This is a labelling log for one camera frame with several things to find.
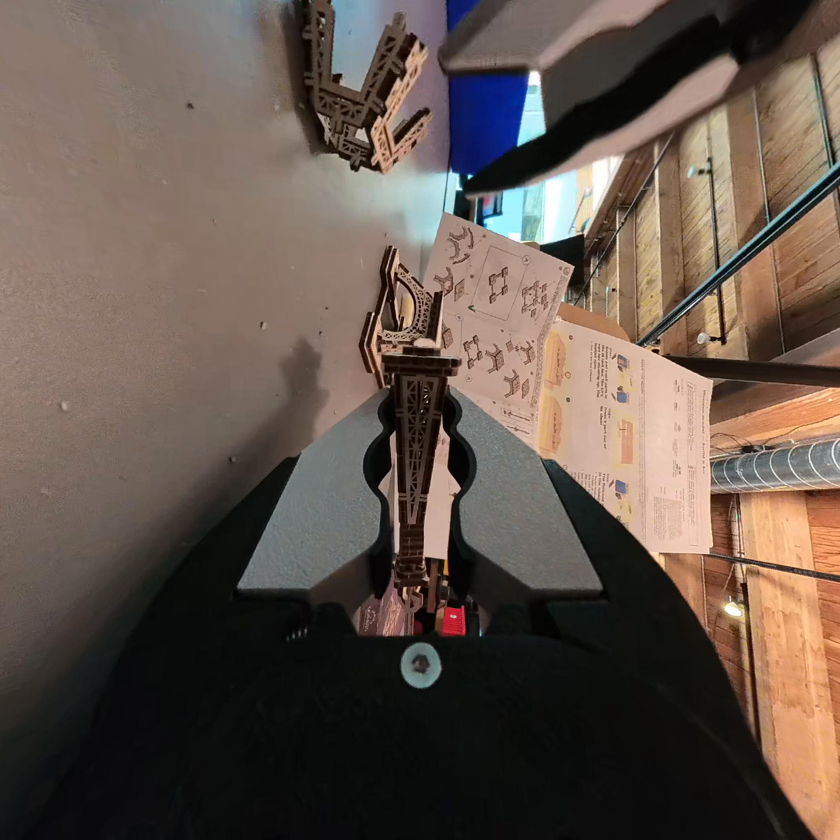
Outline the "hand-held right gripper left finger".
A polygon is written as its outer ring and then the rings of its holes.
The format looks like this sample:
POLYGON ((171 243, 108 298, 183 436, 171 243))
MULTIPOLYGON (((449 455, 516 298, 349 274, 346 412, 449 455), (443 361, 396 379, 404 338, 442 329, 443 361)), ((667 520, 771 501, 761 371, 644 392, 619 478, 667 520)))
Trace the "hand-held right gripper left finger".
POLYGON ((271 513, 237 592, 303 602, 364 602, 392 576, 392 393, 370 397, 307 446, 271 513))

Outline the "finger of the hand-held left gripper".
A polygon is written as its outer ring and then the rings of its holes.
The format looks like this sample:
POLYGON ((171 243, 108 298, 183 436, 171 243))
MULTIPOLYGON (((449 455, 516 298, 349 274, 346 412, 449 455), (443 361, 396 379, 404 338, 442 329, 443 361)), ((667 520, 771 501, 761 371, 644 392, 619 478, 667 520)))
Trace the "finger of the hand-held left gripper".
POLYGON ((736 9, 724 1, 484 1, 449 33, 438 61, 447 74, 546 70, 599 40, 621 60, 639 60, 736 9))
POLYGON ((730 55, 679 80, 640 69, 600 95, 573 105, 535 140, 504 153, 464 183, 468 196, 532 186, 645 145, 724 99, 739 73, 730 55))

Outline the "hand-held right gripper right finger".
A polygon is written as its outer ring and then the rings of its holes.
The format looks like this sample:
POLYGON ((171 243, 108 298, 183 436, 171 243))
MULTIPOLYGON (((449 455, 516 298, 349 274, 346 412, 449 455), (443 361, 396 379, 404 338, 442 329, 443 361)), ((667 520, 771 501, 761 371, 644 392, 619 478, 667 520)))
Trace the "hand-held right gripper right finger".
POLYGON ((446 397, 450 583, 475 601, 579 601, 602 581, 537 452, 464 393, 446 397))

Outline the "wooden tower spire section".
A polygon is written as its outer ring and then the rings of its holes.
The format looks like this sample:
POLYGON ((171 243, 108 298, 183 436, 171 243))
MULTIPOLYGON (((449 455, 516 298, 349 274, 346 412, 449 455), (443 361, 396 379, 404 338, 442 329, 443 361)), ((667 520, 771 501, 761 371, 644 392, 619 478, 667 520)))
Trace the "wooden tower spire section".
POLYGON ((409 628, 424 603, 429 577, 425 520, 448 379, 460 359, 434 347, 404 346, 382 355, 391 378, 395 414, 395 488, 397 550, 394 587, 409 628))

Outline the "wooden tower legged section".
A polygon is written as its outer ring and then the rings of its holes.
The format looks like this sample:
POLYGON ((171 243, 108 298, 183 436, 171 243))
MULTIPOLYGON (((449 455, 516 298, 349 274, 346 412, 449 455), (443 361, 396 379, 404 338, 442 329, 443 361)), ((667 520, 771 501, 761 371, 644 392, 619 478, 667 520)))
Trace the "wooden tower legged section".
POLYGON ((428 59, 428 48, 406 29, 403 14, 384 26, 360 89, 333 72, 335 13, 330 1, 303 3, 303 83, 321 122, 328 152, 382 174, 427 137, 432 113, 417 110, 397 120, 428 59))

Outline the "blue plastic bin with tag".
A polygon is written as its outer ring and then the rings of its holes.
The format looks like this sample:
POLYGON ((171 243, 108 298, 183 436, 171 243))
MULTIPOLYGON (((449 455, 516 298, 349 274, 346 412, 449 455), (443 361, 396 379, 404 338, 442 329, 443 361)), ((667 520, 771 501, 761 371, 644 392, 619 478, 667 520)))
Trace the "blue plastic bin with tag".
POLYGON ((453 75, 448 79, 449 168, 477 174, 518 146, 530 70, 453 75))

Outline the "purple model kit box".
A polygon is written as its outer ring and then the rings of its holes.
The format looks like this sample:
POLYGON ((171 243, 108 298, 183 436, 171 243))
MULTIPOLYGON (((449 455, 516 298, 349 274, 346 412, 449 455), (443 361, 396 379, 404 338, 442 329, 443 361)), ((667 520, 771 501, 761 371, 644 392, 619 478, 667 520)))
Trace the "purple model kit box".
POLYGON ((401 637, 406 634, 406 614, 403 602, 393 583, 389 583, 382 598, 370 596, 353 617, 358 635, 362 637, 401 637))

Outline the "black panel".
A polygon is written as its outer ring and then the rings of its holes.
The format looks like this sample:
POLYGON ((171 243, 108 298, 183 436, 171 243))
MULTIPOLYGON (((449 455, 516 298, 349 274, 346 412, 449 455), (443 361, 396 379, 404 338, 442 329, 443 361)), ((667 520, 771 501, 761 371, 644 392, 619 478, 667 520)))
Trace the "black panel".
POLYGON ((585 237, 582 234, 541 244, 539 249, 546 255, 568 263, 574 270, 584 266, 585 237))

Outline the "colour printed guide sheet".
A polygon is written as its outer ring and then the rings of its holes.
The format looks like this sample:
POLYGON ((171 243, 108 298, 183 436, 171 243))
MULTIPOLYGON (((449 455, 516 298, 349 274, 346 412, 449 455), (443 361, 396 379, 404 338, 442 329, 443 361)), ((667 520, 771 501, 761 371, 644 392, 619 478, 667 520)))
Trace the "colour printed guide sheet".
POLYGON ((557 321, 535 447, 651 553, 711 548, 712 383, 603 332, 557 321))

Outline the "wooden tower base section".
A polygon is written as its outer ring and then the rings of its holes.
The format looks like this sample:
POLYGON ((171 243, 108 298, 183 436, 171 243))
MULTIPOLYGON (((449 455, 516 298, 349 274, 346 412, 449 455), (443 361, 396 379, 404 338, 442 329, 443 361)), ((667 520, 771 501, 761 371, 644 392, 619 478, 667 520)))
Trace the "wooden tower base section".
POLYGON ((443 348, 443 293, 426 290, 401 262, 398 249, 388 245, 380 266, 381 288, 374 309, 367 313, 360 336, 364 368, 373 375, 377 388, 386 388, 386 354, 408 351, 428 353, 443 348), (397 292, 402 288, 413 305, 405 320, 397 310, 397 292))

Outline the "thin metal rod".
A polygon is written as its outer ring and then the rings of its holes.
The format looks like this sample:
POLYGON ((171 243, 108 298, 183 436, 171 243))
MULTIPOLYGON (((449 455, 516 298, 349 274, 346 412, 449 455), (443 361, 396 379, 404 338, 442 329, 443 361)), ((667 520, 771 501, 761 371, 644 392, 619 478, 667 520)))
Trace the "thin metal rod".
POLYGON ((827 573, 827 572, 820 572, 817 570, 812 569, 805 569, 796 566, 792 566, 789 564, 783 563, 772 563, 772 562, 765 562, 760 560, 752 560, 742 557, 735 557, 731 555, 727 555, 724 553, 719 552, 707 552, 704 556, 715 559, 729 562, 730 564, 737 564, 742 566, 747 566, 750 568, 761 569, 765 571, 777 571, 786 574, 794 574, 797 576, 806 577, 809 579, 814 579, 816 581, 825 581, 829 583, 839 584, 840 577, 838 574, 827 573))

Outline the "black metal rail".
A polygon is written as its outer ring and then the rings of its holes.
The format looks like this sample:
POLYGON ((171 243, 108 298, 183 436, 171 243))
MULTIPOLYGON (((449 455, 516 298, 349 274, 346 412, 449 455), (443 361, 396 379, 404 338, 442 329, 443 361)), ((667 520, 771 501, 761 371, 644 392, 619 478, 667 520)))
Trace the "black metal rail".
POLYGON ((714 294, 726 280, 738 273, 758 254, 771 246, 788 229, 810 213, 814 207, 825 200, 830 193, 836 190, 838 184, 839 163, 835 163, 824 176, 812 184, 803 194, 799 195, 777 217, 766 224, 728 261, 701 283, 698 288, 691 291, 684 300, 680 301, 673 309, 668 311, 651 330, 636 341, 637 346, 646 347, 659 341, 679 320, 698 307, 702 300, 714 294))

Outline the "silver spiral duct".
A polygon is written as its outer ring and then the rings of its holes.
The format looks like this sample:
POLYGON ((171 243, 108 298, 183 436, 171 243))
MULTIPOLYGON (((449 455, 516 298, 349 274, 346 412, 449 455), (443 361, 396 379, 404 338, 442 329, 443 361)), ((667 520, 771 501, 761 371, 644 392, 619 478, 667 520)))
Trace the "silver spiral duct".
POLYGON ((838 489, 838 437, 749 446, 710 461, 713 495, 838 489))

